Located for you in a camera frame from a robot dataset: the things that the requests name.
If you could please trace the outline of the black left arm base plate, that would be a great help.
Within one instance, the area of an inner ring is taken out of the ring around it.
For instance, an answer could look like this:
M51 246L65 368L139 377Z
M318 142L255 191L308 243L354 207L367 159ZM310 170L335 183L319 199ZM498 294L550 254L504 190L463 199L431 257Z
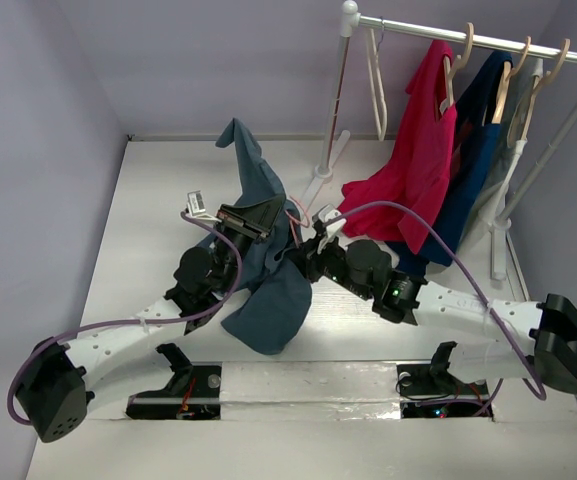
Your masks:
M132 420L218 420L222 365L193 364L174 343L161 344L156 352L166 358L172 376L159 390L131 395L126 416Z

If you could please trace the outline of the teal blue t-shirt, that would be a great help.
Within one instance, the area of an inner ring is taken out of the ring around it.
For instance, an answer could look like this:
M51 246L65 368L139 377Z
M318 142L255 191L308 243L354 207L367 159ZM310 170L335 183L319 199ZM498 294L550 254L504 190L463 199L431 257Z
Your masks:
M252 205L275 195L286 194L279 176L262 156L262 148L245 124L234 118L216 146L235 146L242 194L237 206ZM286 199L269 239L253 245L243 256L243 274L238 286L250 292L237 310L221 321L223 329L263 355L277 355L296 336L312 301L311 284L287 258L294 244L284 213L297 215Z

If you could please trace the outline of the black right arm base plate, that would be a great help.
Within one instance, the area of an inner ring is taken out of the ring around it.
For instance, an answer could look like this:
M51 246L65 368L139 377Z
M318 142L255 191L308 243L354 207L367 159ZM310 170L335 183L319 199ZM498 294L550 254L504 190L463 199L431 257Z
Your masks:
M443 342L429 361L397 365L395 391L403 419L494 417L486 382L464 383L448 372L456 346Z

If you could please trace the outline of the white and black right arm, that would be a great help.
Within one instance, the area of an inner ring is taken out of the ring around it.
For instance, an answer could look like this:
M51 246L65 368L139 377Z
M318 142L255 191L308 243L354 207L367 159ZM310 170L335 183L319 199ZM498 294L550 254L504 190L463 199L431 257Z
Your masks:
M441 343L428 368L430 384L450 392L461 383L488 378L529 378L577 395L577 308L550 294L543 302L483 301L393 268L390 256L371 240L325 247L311 239L289 253L310 282L326 277L372 303L392 323L448 328L485 338L467 345Z

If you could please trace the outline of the pink wire hanger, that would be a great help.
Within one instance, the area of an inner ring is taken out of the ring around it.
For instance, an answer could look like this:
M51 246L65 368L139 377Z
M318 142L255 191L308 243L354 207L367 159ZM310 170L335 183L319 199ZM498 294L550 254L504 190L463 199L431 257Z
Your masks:
M301 229L309 228L311 226L311 219L308 216L308 210L303 207L299 200L291 195L288 196L288 199L295 206L297 215L291 214L288 208L284 210L284 213L289 221L294 244L299 247L301 245Z

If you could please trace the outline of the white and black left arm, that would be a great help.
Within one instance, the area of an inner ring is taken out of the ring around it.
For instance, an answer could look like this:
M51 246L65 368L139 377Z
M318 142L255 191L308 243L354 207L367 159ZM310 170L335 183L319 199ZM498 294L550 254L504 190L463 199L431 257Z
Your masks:
M237 290L250 248L266 241L282 213L285 195L247 206L223 204L214 215L191 192L184 221L208 231L212 247L193 247L181 257L174 286L136 316L85 325L50 337L33 349L11 385L17 402L43 443L70 434L95 399L94 386L117 368L147 356L166 356L154 375L163 392L177 395L192 365L174 341L208 323Z

